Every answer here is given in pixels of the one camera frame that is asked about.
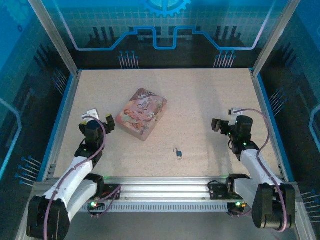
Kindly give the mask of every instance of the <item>glass panel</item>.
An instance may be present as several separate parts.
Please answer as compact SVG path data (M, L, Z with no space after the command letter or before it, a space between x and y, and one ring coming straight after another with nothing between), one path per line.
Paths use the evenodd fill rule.
M251 68L287 0L45 0L79 68Z
M294 179L320 234L320 1L301 0L261 71Z
M15 239L70 73L28 1L0 5L0 232Z

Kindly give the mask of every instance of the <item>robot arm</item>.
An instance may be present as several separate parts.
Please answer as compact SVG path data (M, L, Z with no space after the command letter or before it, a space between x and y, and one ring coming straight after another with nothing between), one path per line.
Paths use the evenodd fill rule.
M82 116L99 119L96 109L87 111ZM111 115L107 115L103 123L105 133L109 134L115 129L115 122ZM29 203L27 219L27 235L42 239L44 237L44 219L50 199L54 196L47 224L48 239L64 239L68 233L70 223L79 209L92 197L102 198L104 194L104 178L92 174L91 171L99 162L102 151L91 160L83 161L92 157L103 147L104 133L96 121L86 118L79 128L85 136L75 153L71 165L57 183L43 196L34 196Z
M252 118L243 115L240 108L233 108L229 115L230 121L213 119L212 130L229 136L232 152L248 169L250 176L230 174L226 180L228 192L239 195L251 207L252 219L257 228L284 228L283 202L287 220L285 228L294 227L295 189L290 184L284 184L272 172L258 146L251 140Z

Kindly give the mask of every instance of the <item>enclosure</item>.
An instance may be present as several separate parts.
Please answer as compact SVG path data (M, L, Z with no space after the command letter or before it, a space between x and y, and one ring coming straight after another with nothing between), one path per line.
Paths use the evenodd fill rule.
M248 174L229 150L229 139L211 128L213 118L227 120L228 110L239 107L267 116L271 143L262 154L279 178L296 187L296 227L275 235L319 238L320 205L311 201L320 191L320 2L0 4L2 239L29 239L28 200L52 187L69 167L83 140L81 115L97 108L100 116L116 117L139 88L166 98L167 111L145 142L116 126L94 169L106 183L123 184L110 213L118 225L145 212L171 218L178 218L179 212L211 213L216 231L238 225L230 235L221 232L217 237L235 238L247 223L253 238L259 233L272 238L272 233L255 229L249 218L234 223L236 219L224 219L210 207L214 203L208 182ZM252 139L261 146L267 137L264 120L256 113L245 114L253 118ZM182 159L175 148L182 151ZM217 204L225 207L227 202ZM135 206L141 208L129 210ZM81 229L90 221L85 214L83 207L68 239L85 235ZM108 226L109 221L97 224ZM140 226L147 224L140 221ZM109 232L99 232L97 238L105 239ZM128 238L114 232L108 237Z

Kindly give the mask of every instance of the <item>beige work surface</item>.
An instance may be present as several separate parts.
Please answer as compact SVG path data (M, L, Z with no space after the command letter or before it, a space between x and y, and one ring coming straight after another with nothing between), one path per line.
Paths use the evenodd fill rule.
M168 109L143 142L116 129L108 134L103 156L93 173L104 177L205 177L248 174L228 148L227 136L213 132L213 118L229 120L232 107L260 110L248 69L84 70L55 169L60 177L74 159L84 136L81 115L97 108L101 120L115 118L139 88L167 99ZM252 140L262 146L267 137L263 118L253 118ZM179 160L173 148L182 151ZM278 163L271 143L262 151L275 174Z

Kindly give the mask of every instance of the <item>decorated tin box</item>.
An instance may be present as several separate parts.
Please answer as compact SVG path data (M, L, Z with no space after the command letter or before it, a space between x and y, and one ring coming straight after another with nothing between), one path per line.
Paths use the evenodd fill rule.
M145 141L162 118L167 100L140 88L115 121L129 134Z

